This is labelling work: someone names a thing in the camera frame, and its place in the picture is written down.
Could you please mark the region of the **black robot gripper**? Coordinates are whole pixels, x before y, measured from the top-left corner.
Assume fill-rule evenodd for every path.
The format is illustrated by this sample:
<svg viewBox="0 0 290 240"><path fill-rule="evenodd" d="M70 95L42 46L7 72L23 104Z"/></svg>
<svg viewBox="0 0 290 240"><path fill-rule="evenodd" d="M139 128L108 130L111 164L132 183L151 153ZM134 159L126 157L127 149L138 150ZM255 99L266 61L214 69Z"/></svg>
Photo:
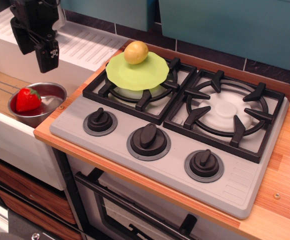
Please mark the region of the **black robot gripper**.
<svg viewBox="0 0 290 240"><path fill-rule="evenodd" d="M43 74L56 69L59 44L52 28L59 18L56 0L11 0L10 4L10 25L21 53L35 51Z"/></svg>

